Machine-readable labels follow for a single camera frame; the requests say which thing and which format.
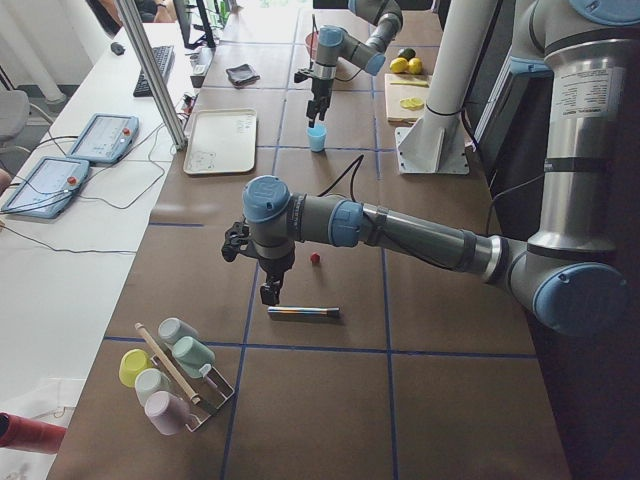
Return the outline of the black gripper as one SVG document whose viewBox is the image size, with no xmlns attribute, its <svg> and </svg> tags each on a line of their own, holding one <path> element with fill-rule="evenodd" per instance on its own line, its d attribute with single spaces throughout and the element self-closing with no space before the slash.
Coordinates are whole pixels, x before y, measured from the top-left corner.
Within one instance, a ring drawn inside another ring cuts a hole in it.
<svg viewBox="0 0 640 480">
<path fill-rule="evenodd" d="M 284 274 L 295 262 L 295 248 L 259 247 L 257 252 L 260 267 L 266 273 L 266 283 L 260 287 L 261 301 L 264 305 L 279 305 Z"/>
<path fill-rule="evenodd" d="M 326 112 L 329 108 L 331 94 L 333 88 L 333 80 L 313 78 L 311 92 L 313 99 L 307 102 L 306 117 L 308 119 L 308 126 L 313 128 L 315 126 L 316 118 L 320 121 L 325 119 Z"/>
</svg>

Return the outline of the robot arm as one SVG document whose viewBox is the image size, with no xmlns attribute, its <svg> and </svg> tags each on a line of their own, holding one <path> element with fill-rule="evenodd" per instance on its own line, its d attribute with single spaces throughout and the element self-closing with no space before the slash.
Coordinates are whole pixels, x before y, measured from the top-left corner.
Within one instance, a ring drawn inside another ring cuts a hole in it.
<svg viewBox="0 0 640 480">
<path fill-rule="evenodd" d="M 357 17 L 374 25 L 375 29 L 365 42 L 361 42 L 343 27 L 320 27 L 313 65 L 300 69 L 295 75 L 296 82 L 308 78 L 312 81 L 313 98 L 308 101 L 306 109 L 309 127 L 314 127 L 317 119 L 325 119 L 338 59 L 345 59 L 358 69 L 376 76 L 386 61 L 388 46 L 403 27 L 402 11 L 396 1 L 349 1 L 348 8 Z"/>
<path fill-rule="evenodd" d="M 444 173 L 481 40 L 497 1 L 451 1 L 426 111 L 398 128 L 401 173 Z M 365 44 L 341 27 L 321 27 L 309 126 L 328 109 L 339 57 L 371 74 L 402 20 L 395 1 L 349 1 L 376 26 Z M 289 192 L 275 176 L 244 188 L 244 219 L 225 233 L 227 262 L 242 254 L 266 273 L 262 303 L 275 306 L 295 242 L 335 247 L 358 242 L 413 256 L 499 285 L 544 325 L 571 336 L 617 323 L 629 300 L 623 275 L 609 265 L 615 246 L 605 232 L 608 170 L 632 57 L 639 54 L 639 1 L 516 1 L 512 72 L 553 75 L 538 231 L 526 242 L 480 236 L 344 197 Z"/>
</svg>

